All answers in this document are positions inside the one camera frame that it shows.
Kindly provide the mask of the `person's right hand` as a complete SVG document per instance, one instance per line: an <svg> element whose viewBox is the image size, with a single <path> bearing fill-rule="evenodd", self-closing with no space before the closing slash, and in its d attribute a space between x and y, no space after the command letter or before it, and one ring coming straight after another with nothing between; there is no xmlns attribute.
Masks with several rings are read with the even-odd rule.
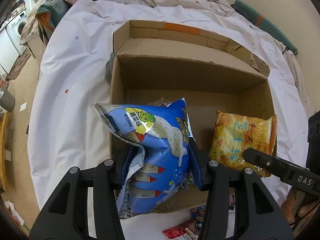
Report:
<svg viewBox="0 0 320 240"><path fill-rule="evenodd" d="M306 205L302 205L304 198L304 192L300 192L292 187L289 190L286 200L281 205L281 210L288 223L294 228L294 237L297 237L304 230L319 205L318 198L313 202L308 201Z"/></svg>

